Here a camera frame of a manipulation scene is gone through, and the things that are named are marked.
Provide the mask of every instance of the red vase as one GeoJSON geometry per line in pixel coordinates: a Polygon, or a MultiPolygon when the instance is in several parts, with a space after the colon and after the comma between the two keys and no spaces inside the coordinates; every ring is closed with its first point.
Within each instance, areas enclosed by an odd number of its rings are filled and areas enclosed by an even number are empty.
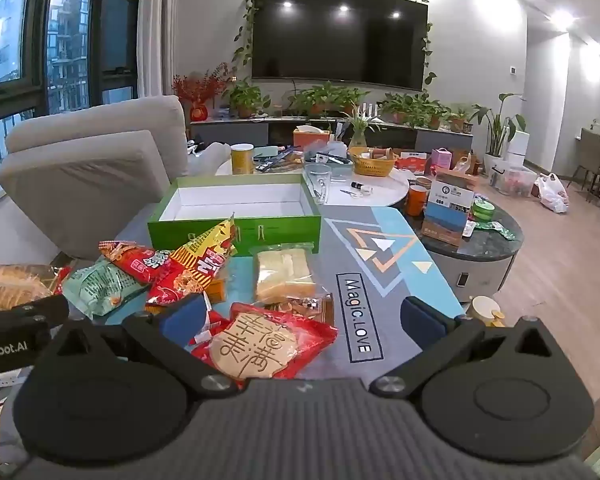
{"type": "Polygon", "coordinates": [[[209,112],[205,105],[194,104],[189,111],[189,119],[191,122],[206,121],[209,117],[209,112]]]}

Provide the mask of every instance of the wall-mounted tv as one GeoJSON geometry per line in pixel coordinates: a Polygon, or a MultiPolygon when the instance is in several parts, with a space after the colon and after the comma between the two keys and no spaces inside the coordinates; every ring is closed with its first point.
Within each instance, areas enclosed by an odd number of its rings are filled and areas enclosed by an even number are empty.
{"type": "Polygon", "coordinates": [[[253,78],[420,90],[427,6],[409,0],[256,0],[253,78]]]}

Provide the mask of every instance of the gray sofa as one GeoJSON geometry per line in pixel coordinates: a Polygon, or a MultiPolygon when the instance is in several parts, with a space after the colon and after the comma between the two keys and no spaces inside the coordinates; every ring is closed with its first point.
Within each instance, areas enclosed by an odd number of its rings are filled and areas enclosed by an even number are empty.
{"type": "Polygon", "coordinates": [[[99,241],[115,237],[187,174],[184,114],[175,96],[33,118],[17,125],[6,145],[0,185],[75,258],[96,259],[99,241]]]}

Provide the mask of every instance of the green box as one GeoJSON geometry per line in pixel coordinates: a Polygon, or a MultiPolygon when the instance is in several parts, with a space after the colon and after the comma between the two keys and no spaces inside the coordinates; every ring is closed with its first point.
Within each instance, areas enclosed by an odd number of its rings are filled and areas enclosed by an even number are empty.
{"type": "Polygon", "coordinates": [[[154,249],[174,250],[235,215],[237,256],[263,245],[320,244],[320,212],[302,174],[176,179],[148,228],[154,249]]]}

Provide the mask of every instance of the yellow cup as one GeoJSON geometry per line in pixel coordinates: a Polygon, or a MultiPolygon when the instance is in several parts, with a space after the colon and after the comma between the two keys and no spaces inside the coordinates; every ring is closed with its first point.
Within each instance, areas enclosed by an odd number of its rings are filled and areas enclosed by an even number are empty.
{"type": "Polygon", "coordinates": [[[231,168],[234,175],[253,173],[253,144],[231,146],[231,168]]]}

